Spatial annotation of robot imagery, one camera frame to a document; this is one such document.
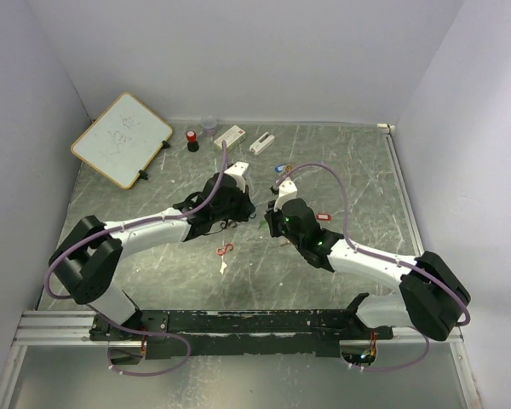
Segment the blue tag key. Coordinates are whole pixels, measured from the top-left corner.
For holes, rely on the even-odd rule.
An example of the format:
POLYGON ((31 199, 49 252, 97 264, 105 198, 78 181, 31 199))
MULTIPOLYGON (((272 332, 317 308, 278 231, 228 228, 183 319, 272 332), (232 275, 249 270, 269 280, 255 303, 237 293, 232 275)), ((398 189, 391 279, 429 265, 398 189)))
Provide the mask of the blue tag key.
POLYGON ((284 173, 284 172, 289 172, 291 170, 291 165, 290 164, 281 164, 281 165, 278 165, 275 167, 275 172, 276 173, 284 173))

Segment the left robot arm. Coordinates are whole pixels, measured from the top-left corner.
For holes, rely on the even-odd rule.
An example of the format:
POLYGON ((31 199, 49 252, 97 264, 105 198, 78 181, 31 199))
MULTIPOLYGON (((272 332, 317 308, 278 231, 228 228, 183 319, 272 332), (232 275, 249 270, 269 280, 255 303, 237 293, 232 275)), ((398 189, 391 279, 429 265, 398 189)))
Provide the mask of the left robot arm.
POLYGON ((245 178, 246 164, 214 174, 204 189, 154 215, 123 222, 80 220, 49 260, 44 290, 56 276, 67 297, 87 305, 111 321, 123 340, 137 337, 142 312, 112 279, 123 259, 168 243, 181 243, 210 232, 218 223, 247 222, 255 211, 245 178))

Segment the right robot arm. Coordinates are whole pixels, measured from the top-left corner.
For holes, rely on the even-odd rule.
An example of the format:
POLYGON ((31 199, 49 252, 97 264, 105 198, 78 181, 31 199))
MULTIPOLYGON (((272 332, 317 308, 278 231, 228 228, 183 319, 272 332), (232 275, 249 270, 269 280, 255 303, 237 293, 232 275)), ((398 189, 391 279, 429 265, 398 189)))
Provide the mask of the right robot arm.
POLYGON ((284 237, 314 268, 358 274, 393 290, 388 296, 362 296, 344 319, 346 333, 363 338, 381 326, 411 326, 434 340, 448 338, 471 301, 465 286, 443 258, 431 251, 402 256, 349 244, 341 233, 323 228, 303 199, 268 203, 265 219, 273 237, 284 237))

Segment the red tag key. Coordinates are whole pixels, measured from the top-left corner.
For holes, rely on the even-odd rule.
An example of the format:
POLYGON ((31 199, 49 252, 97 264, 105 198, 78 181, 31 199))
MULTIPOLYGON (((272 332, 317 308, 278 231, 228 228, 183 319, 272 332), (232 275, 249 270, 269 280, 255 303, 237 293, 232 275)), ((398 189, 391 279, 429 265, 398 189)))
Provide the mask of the red tag key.
POLYGON ((318 213, 316 215, 316 219, 318 221, 322 221, 322 222, 330 222, 331 218, 332 218, 332 216, 328 213, 318 213))

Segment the red S-carabiner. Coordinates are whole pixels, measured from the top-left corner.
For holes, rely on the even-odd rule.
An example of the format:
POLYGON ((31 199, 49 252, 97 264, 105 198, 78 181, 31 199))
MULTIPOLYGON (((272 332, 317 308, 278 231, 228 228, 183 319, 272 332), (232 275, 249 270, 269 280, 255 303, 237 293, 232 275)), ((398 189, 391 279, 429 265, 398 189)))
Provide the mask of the red S-carabiner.
POLYGON ((228 251, 232 251, 234 246, 232 243, 224 244, 222 247, 216 249, 216 254, 218 256, 224 256, 228 251))

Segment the white green cardboard box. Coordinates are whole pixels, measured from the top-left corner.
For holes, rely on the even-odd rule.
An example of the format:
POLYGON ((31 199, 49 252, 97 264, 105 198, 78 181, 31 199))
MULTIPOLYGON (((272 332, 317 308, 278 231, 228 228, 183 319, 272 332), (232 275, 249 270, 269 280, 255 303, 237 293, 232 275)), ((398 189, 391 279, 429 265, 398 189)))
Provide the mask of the white green cardboard box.
POLYGON ((225 131, 222 135, 217 137, 214 141, 214 147, 216 149, 222 150, 223 147, 226 147, 226 150, 229 152, 234 149, 237 145, 239 145, 246 137, 246 132, 241 129, 237 125, 233 125, 227 131, 225 131))

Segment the red black stamp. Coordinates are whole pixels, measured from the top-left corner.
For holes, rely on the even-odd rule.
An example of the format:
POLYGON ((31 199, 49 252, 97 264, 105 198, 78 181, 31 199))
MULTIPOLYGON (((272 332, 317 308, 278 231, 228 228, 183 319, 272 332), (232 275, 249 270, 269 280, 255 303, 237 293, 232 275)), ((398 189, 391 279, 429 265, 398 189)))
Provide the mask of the red black stamp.
POLYGON ((197 133, 194 130, 189 130, 186 133, 186 139, 187 139, 187 150, 191 153, 195 153, 199 149, 197 133))

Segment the white plastic device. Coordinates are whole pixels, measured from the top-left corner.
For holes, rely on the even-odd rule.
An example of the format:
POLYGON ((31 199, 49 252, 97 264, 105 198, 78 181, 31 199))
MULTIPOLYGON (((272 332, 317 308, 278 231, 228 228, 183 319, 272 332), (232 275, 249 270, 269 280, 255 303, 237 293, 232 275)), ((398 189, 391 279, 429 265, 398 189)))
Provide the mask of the white plastic device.
POLYGON ((275 136, 270 132, 265 132, 250 145, 249 151, 253 155, 258 156, 268 149, 274 141, 275 136))

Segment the clear plastic cup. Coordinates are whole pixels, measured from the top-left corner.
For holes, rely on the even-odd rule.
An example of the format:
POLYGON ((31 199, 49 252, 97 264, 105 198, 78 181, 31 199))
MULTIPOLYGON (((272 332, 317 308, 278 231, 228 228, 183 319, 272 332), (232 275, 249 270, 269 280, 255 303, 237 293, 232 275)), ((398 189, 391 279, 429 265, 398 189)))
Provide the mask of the clear plastic cup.
POLYGON ((200 121, 201 127, 203 129, 204 135, 208 137, 213 137, 217 131, 217 121, 212 116, 207 116, 201 118, 200 121))

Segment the wood-framed whiteboard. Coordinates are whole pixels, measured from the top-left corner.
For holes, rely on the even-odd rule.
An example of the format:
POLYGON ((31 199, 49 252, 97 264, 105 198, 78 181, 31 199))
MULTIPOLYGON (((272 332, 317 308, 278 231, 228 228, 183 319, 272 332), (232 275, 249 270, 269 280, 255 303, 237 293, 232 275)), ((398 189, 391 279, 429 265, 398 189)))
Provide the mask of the wood-framed whiteboard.
POLYGON ((122 93, 71 145, 72 154, 122 189, 130 189, 173 134, 172 127, 122 93))

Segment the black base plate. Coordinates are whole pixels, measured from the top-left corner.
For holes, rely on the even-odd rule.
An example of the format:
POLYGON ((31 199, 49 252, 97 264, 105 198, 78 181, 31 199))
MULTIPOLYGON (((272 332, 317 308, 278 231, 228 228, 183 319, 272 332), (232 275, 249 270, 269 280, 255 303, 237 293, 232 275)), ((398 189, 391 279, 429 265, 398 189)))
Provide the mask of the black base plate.
POLYGON ((244 354, 314 354, 338 357, 343 341, 368 342, 372 335, 389 340, 392 329, 371 329, 347 309, 256 311, 143 310, 130 321, 137 331, 165 332, 148 337, 120 330, 95 316, 89 339, 112 343, 134 342, 146 347, 149 360, 181 357, 191 345, 192 356, 244 354))

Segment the aluminium rail frame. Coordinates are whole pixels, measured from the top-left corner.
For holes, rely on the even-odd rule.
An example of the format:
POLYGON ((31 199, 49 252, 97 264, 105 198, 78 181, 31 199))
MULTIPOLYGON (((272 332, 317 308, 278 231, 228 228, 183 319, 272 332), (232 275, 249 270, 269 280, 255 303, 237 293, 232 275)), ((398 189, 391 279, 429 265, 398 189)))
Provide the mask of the aluminium rail frame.
POLYGON ((170 340, 174 357, 152 357, 122 375, 106 363, 109 344, 89 340, 92 313, 42 296, 23 315, 0 392, 0 408, 477 408, 460 331, 426 344, 407 328, 377 342, 371 372, 352 369, 324 336, 249 329, 273 313, 338 313, 359 293, 388 289, 355 274, 309 266, 270 237, 263 212, 281 164, 300 165, 302 197, 331 216, 327 228, 380 250, 422 253, 389 132, 351 124, 246 124, 265 131, 262 154, 247 142, 230 152, 249 164, 256 218, 184 245, 160 245, 121 262, 115 283, 145 309, 210 317, 193 349, 170 340))

